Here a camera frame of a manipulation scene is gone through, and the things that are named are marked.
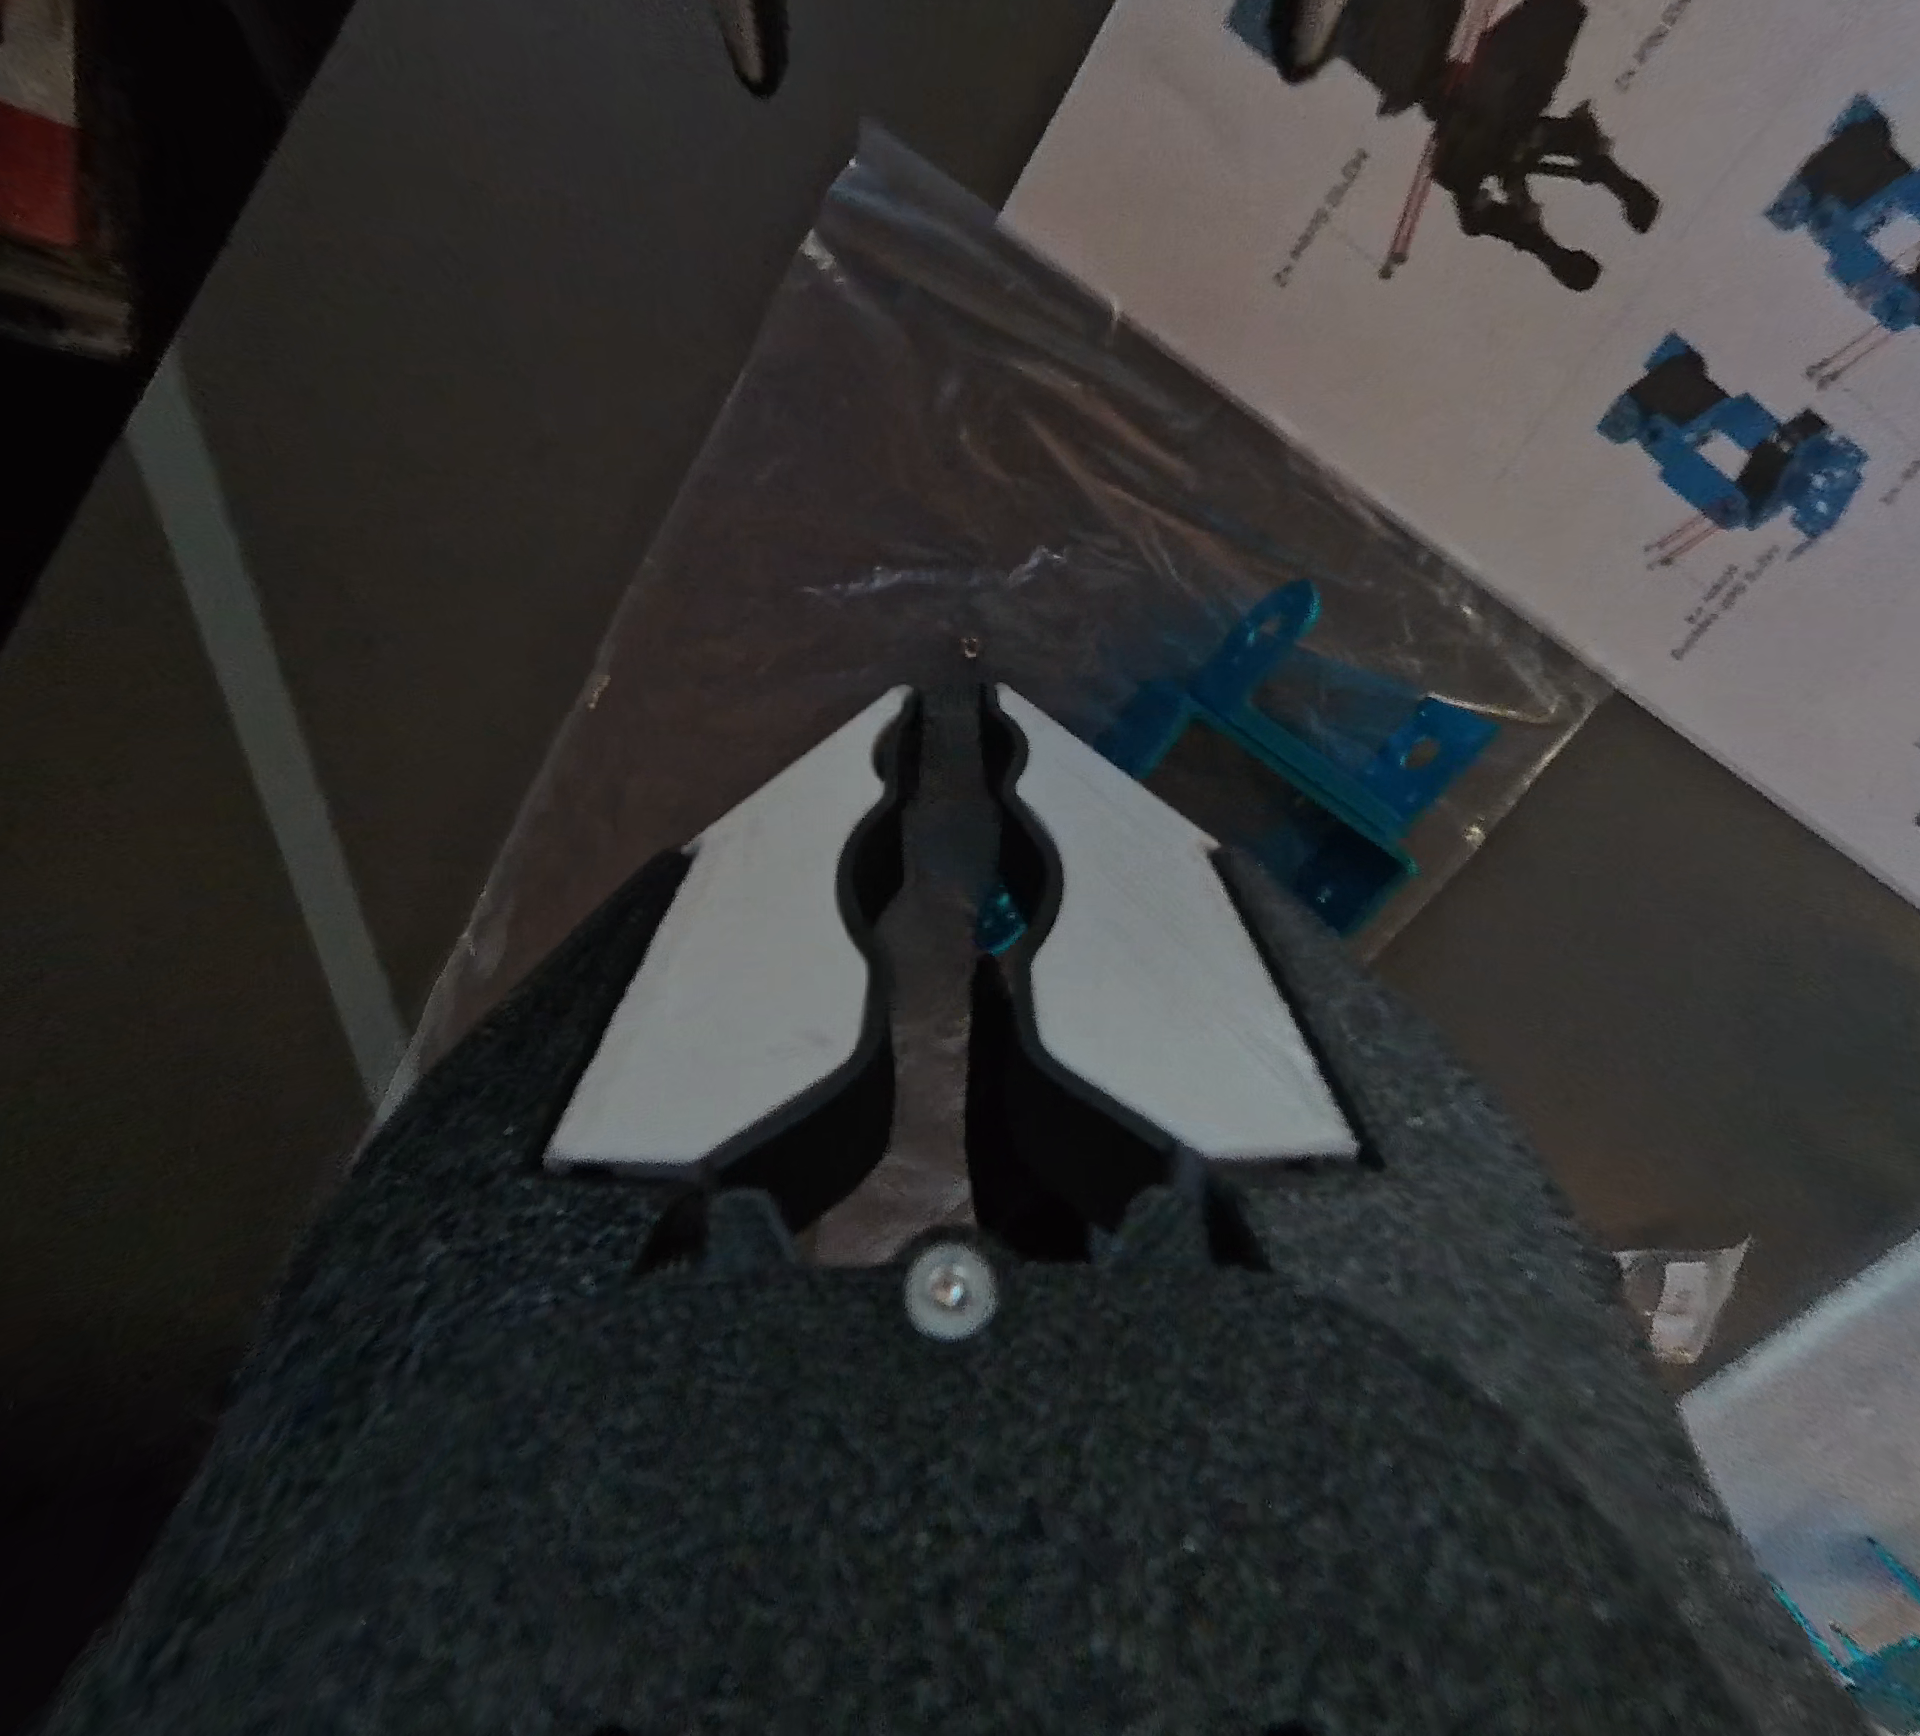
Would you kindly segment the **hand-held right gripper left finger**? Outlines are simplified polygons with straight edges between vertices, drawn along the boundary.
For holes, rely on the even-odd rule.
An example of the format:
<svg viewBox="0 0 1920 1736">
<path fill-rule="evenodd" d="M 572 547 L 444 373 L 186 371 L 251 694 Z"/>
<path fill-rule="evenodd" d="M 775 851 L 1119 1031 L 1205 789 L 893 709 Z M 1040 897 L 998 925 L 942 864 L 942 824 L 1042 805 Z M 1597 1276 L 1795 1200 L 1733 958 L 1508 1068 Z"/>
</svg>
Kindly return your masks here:
<svg viewBox="0 0 1920 1736">
<path fill-rule="evenodd" d="M 812 1230 L 883 1162 L 922 704 L 891 685 L 678 851 L 543 1172 L 759 1192 Z"/>
</svg>

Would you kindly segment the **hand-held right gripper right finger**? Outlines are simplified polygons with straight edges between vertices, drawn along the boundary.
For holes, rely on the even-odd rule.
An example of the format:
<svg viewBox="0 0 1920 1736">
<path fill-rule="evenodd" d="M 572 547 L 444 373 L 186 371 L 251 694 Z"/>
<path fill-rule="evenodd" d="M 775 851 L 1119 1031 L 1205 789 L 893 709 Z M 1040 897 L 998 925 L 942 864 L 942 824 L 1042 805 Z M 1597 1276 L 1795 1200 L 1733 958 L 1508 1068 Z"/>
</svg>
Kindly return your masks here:
<svg viewBox="0 0 1920 1736">
<path fill-rule="evenodd" d="M 1251 1263 L 1236 1186 L 1364 1164 L 1364 1133 L 1217 840 L 1008 683 L 977 694 L 995 881 L 964 1098 L 972 1211 L 995 1244 L 1092 1263 L 1148 1194 L 1202 1255 Z"/>
</svg>

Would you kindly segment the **dark grey desk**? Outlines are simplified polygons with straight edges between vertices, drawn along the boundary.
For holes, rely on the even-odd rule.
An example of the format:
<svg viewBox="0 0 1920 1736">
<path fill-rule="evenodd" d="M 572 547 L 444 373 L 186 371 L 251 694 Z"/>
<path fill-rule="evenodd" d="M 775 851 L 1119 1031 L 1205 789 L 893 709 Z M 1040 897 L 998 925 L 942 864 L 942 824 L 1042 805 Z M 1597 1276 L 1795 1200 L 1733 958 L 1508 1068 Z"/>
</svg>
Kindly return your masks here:
<svg viewBox="0 0 1920 1736">
<path fill-rule="evenodd" d="M 353 0 L 290 121 L 125 0 L 146 285 L 395 1018 L 463 931 L 861 120 L 998 204 L 1112 0 Z M 139 371 L 4 343 L 4 1731 L 192 1480 L 372 1099 Z M 1588 1226 L 1754 1239 L 1730 1360 L 1915 1232 L 1915 911 L 1610 697 L 1385 953 Z"/>
</svg>

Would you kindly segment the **white assembly instruction sheet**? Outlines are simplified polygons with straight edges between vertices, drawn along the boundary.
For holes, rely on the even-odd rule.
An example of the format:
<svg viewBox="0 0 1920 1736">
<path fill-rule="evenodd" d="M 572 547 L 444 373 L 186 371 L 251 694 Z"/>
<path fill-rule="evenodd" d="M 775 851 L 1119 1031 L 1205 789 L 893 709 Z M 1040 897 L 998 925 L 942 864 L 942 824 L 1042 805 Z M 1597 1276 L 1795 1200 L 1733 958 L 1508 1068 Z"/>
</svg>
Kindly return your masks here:
<svg viewBox="0 0 1920 1736">
<path fill-rule="evenodd" d="M 1915 901 L 1915 0 L 1116 0 L 1011 232 Z"/>
</svg>

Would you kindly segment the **short blue metal U bracket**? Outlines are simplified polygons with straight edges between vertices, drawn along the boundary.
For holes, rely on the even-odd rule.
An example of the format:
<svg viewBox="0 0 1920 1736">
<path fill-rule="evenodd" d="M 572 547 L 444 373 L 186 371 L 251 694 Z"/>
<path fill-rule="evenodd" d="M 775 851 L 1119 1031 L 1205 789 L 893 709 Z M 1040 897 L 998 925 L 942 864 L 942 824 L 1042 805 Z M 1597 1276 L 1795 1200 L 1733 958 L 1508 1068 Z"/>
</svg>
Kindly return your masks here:
<svg viewBox="0 0 1920 1736">
<path fill-rule="evenodd" d="M 1204 724 L 1311 793 L 1395 817 L 1427 809 L 1491 747 L 1501 724 L 1309 648 L 1321 607 L 1305 577 L 1270 592 L 1190 674 L 1144 681 L 1098 749 L 1141 780 Z"/>
</svg>

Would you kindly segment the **long blue metal U bracket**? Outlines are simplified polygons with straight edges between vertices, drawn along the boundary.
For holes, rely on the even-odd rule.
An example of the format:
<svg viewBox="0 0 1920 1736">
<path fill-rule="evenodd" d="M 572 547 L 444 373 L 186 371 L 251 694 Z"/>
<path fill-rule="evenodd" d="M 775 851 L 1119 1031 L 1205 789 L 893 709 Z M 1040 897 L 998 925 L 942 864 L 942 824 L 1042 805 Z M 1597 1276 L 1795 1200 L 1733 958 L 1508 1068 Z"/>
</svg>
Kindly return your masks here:
<svg viewBox="0 0 1920 1736">
<path fill-rule="evenodd" d="M 1361 769 L 1287 730 L 1251 736 L 1207 709 L 1116 718 L 1094 749 L 1339 938 L 1356 938 L 1409 883 L 1405 814 Z"/>
</svg>

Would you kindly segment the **white foam sheet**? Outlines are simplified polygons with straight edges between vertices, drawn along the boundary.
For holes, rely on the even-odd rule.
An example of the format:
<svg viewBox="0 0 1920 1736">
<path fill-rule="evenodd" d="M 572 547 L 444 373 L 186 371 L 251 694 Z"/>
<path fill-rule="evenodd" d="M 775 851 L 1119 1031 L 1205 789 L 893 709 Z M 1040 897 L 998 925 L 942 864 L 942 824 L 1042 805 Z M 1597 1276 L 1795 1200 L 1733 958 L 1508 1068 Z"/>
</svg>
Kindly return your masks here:
<svg viewBox="0 0 1920 1736">
<path fill-rule="evenodd" d="M 1918 1635 L 1918 1237 L 1682 1399 L 1765 1580 L 1863 1648 Z"/>
</svg>

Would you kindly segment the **clear plastic bag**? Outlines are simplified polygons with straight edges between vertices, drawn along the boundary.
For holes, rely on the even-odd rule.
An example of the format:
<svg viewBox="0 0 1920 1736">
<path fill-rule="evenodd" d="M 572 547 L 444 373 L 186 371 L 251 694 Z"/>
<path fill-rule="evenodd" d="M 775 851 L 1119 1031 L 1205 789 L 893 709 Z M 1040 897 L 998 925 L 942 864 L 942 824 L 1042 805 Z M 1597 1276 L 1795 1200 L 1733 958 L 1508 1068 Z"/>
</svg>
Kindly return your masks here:
<svg viewBox="0 0 1920 1736">
<path fill-rule="evenodd" d="M 384 1096 L 653 851 L 875 695 L 1008 681 L 1079 739 L 1305 577 L 1308 645 L 1491 716 L 1405 817 L 1376 956 L 1601 680 L 1330 464 L 1068 282 L 878 127 L 832 181 L 649 539 Z M 966 657 L 964 629 L 982 634 Z"/>
</svg>

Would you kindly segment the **pile of small parts bags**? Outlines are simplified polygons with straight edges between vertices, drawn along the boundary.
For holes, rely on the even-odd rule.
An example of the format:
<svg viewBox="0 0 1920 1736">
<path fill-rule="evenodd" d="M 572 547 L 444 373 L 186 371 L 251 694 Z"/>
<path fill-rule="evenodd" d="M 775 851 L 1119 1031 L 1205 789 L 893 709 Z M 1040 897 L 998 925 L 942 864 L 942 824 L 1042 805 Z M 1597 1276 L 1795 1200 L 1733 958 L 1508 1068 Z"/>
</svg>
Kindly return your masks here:
<svg viewBox="0 0 1920 1736">
<path fill-rule="evenodd" d="M 1653 1360 L 1699 1363 L 1715 1338 L 1751 1247 L 1743 1237 L 1717 1247 L 1622 1247 L 1611 1252 L 1622 1299 Z"/>
</svg>

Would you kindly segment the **red and white printed box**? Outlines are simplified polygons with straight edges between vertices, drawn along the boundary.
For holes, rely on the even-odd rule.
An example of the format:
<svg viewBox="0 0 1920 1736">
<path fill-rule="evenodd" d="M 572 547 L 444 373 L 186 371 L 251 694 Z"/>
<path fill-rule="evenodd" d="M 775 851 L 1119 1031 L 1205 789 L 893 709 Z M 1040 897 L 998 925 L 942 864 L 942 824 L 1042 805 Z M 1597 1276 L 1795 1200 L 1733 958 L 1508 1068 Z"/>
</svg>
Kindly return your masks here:
<svg viewBox="0 0 1920 1736">
<path fill-rule="evenodd" d="M 116 363 L 132 179 L 98 32 L 95 0 L 2 0 L 2 309 L 20 342 Z"/>
</svg>

